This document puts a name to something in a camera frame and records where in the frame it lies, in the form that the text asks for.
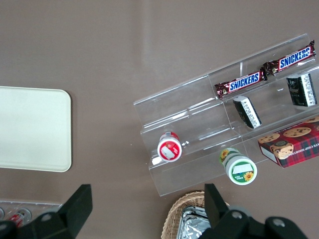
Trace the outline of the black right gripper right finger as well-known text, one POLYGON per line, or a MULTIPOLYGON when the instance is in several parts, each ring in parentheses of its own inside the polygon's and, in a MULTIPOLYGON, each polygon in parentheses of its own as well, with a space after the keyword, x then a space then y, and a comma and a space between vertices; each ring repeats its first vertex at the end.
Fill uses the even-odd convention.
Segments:
POLYGON ((237 206, 228 206, 214 184, 204 186, 204 207, 213 229, 248 229, 249 217, 237 206))

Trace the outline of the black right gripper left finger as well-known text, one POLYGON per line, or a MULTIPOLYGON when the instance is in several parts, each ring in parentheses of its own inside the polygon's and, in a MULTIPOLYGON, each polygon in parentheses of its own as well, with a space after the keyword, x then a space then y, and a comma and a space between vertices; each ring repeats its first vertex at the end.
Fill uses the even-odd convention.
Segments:
POLYGON ((48 212, 31 223, 34 239, 74 239, 93 209, 92 188, 82 184, 56 212, 48 212))

